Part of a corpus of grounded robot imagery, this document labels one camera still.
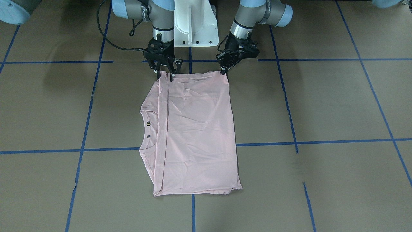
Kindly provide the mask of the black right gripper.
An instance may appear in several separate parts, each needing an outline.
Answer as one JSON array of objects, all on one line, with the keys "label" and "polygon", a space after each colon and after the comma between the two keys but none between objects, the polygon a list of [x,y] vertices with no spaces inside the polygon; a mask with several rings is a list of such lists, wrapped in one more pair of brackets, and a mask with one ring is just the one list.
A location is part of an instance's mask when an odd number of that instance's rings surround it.
[{"label": "black right gripper", "polygon": [[148,47],[143,51],[143,57],[147,59],[149,67],[156,70],[156,77],[161,77],[161,65],[165,65],[170,71],[170,81],[173,81],[177,70],[181,69],[182,59],[175,57],[175,40],[161,42],[154,38],[149,41]]}]

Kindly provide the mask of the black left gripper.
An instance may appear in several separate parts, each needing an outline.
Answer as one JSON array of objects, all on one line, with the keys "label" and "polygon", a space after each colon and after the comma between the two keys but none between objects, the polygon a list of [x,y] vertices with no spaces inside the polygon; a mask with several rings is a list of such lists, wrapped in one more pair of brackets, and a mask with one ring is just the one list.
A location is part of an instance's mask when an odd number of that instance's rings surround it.
[{"label": "black left gripper", "polygon": [[228,70],[243,59],[256,58],[259,55],[258,43],[251,39],[252,33],[247,32],[246,38],[241,39],[229,33],[218,45],[220,52],[215,57],[221,67],[221,74],[226,75]]}]

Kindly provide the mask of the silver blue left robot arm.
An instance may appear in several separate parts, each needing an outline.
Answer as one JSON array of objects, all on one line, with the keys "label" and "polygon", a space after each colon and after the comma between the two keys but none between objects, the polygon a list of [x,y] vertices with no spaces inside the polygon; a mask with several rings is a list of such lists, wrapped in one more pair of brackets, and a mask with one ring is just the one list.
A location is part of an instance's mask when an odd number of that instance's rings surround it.
[{"label": "silver blue left robot arm", "polygon": [[292,16],[292,7],[280,0],[241,0],[225,48],[216,56],[222,75],[241,60],[257,57],[259,50],[251,39],[256,24],[284,27]]}]

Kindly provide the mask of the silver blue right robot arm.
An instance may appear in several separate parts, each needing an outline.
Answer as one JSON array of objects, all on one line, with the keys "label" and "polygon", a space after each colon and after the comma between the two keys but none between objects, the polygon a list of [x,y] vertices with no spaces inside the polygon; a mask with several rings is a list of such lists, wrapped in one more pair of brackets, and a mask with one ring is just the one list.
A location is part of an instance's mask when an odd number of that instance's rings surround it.
[{"label": "silver blue right robot arm", "polygon": [[[22,25],[30,19],[39,0],[2,0],[0,2],[1,21],[13,25]],[[129,35],[142,22],[151,22],[153,38],[146,48],[130,48],[130,51],[141,51],[157,78],[161,76],[161,66],[169,70],[170,81],[181,69],[182,60],[175,57],[175,2],[173,0],[112,0],[114,14],[121,18],[131,19],[133,28]]]}]

